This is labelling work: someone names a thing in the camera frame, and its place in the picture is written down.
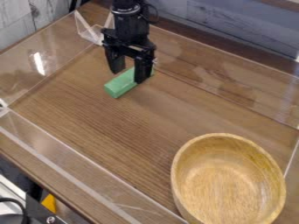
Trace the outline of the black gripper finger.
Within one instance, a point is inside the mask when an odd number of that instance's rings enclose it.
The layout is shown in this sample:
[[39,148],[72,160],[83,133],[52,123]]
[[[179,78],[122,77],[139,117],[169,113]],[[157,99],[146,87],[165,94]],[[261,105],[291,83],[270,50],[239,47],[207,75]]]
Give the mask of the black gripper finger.
[[135,58],[135,83],[142,84],[153,75],[154,59],[150,56]]
[[118,74],[126,69],[126,55],[122,50],[114,46],[106,47],[106,55],[110,70],[114,74]]

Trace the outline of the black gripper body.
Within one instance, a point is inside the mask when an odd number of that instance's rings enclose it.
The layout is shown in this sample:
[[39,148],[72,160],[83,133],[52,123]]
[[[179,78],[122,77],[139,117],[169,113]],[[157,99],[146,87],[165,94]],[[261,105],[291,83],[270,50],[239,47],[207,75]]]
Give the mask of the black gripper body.
[[103,28],[103,46],[114,46],[121,49],[126,56],[155,57],[155,44],[151,42],[150,25],[155,23],[151,19],[150,3],[113,3],[111,13],[115,19],[113,28]]

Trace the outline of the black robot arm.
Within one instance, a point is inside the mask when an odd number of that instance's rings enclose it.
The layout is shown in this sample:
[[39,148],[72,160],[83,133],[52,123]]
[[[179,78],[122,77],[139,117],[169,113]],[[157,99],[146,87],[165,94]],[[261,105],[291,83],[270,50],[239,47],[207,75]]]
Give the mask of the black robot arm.
[[154,68],[157,45],[150,40],[153,5],[146,0],[113,0],[114,28],[103,28],[103,46],[114,74],[126,69],[126,57],[135,60],[135,83],[143,83]]

